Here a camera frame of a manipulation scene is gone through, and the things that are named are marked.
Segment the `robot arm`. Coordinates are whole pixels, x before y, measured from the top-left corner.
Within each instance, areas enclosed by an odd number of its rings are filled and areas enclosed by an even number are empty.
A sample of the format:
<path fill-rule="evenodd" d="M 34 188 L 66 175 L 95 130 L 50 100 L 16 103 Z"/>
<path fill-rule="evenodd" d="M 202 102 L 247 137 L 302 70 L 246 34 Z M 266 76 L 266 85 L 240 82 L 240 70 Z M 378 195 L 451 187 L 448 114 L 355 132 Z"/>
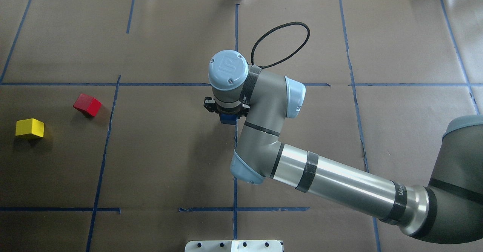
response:
<path fill-rule="evenodd" d="M 281 138 L 297 118 L 307 88 L 287 75 L 248 63 L 235 50 L 208 61 L 212 97 L 204 106 L 243 117 L 231 174 L 259 185 L 271 179 L 395 226 L 409 238 L 436 244 L 482 240 L 482 116 L 453 119 L 423 185 L 407 185 L 350 166 Z"/>

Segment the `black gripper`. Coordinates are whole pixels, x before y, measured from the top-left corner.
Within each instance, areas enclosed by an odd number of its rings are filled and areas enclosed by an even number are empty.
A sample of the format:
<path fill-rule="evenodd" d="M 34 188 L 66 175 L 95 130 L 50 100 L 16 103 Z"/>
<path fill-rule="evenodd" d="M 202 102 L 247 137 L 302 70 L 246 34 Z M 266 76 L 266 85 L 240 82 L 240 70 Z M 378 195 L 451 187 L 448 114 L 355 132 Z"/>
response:
<path fill-rule="evenodd" d="M 220 100 L 215 100 L 215 113 L 218 115 L 236 115 L 237 117 L 246 116 L 246 108 L 244 104 L 240 101 L 235 101 L 231 103 L 221 102 Z"/>

